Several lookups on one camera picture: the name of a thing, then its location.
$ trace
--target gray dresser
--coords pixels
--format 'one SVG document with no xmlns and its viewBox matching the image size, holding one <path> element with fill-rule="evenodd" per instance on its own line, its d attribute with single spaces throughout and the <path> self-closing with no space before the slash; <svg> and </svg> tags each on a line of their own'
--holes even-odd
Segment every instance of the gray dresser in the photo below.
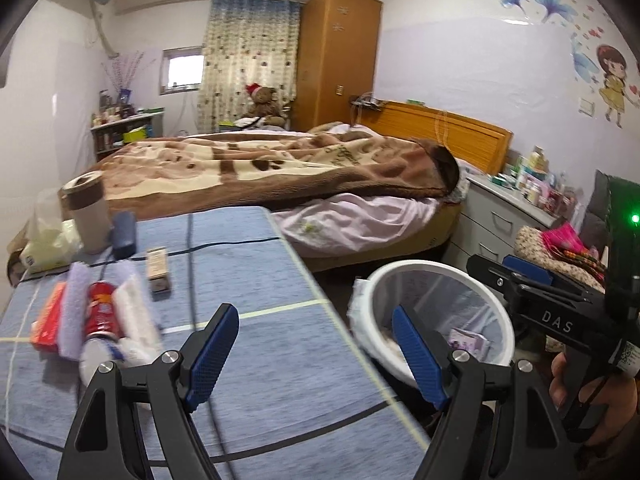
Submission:
<svg viewBox="0 0 640 480">
<path fill-rule="evenodd" d="M 485 176 L 470 176 L 469 194 L 444 264 L 466 272 L 472 254 L 502 262 L 513 254 L 516 235 L 527 225 L 546 230 L 556 219 L 527 202 L 519 192 L 496 186 Z"/>
</svg>

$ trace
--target drawer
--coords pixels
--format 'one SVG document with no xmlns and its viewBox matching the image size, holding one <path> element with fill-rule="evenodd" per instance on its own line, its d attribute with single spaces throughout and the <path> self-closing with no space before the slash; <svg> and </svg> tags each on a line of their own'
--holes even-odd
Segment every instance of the drawer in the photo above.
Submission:
<svg viewBox="0 0 640 480">
<path fill-rule="evenodd" d="M 544 228 L 526 213 L 473 184 L 469 187 L 462 213 L 511 247 L 515 245 L 516 235 L 521 227 L 528 225 Z"/>
<path fill-rule="evenodd" d="M 442 263 L 466 272 L 466 261 L 468 259 L 469 255 L 460 249 L 455 243 L 451 242 L 442 257 Z"/>
<path fill-rule="evenodd" d="M 460 223 L 451 241 L 466 254 L 480 254 L 498 263 L 508 254 L 513 254 L 511 246 L 464 215 L 460 215 Z"/>
</svg>

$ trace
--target wooden headboard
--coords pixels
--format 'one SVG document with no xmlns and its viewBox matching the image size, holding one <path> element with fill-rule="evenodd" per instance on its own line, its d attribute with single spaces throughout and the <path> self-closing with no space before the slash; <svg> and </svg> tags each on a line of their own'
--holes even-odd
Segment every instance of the wooden headboard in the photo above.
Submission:
<svg viewBox="0 0 640 480">
<path fill-rule="evenodd" d="M 482 121 L 396 102 L 388 102 L 380 112 L 364 109 L 360 123 L 380 135 L 437 140 L 457 158 L 489 174 L 502 169 L 513 137 L 510 131 Z"/>
</svg>

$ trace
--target window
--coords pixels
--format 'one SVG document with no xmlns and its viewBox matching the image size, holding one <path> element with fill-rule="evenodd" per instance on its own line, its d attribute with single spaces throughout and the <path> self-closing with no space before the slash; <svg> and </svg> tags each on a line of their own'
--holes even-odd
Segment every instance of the window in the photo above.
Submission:
<svg viewBox="0 0 640 480">
<path fill-rule="evenodd" d="M 165 50 L 160 73 L 160 94 L 199 90 L 203 66 L 201 46 Z"/>
</svg>

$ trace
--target drawer handle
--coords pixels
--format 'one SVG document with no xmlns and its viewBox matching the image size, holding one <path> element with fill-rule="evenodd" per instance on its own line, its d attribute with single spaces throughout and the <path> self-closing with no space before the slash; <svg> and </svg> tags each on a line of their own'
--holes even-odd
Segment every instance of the drawer handle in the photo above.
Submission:
<svg viewBox="0 0 640 480">
<path fill-rule="evenodd" d="M 495 256 L 495 261 L 498 261 L 498 257 L 500 256 L 500 254 L 498 254 L 495 251 L 492 251 L 489 247 L 487 247 L 486 245 L 482 245 L 481 243 L 478 243 L 478 245 L 480 246 L 481 249 L 484 249 L 485 251 L 490 252 L 491 254 L 493 254 Z"/>
<path fill-rule="evenodd" d="M 496 213 L 495 211 L 491 211 L 491 214 L 498 217 L 500 220 L 502 220 L 503 222 L 507 222 L 507 224 L 509 225 L 513 225 L 513 222 L 510 220 L 507 220 L 504 216 L 500 216 L 498 215 L 498 213 Z"/>
</svg>

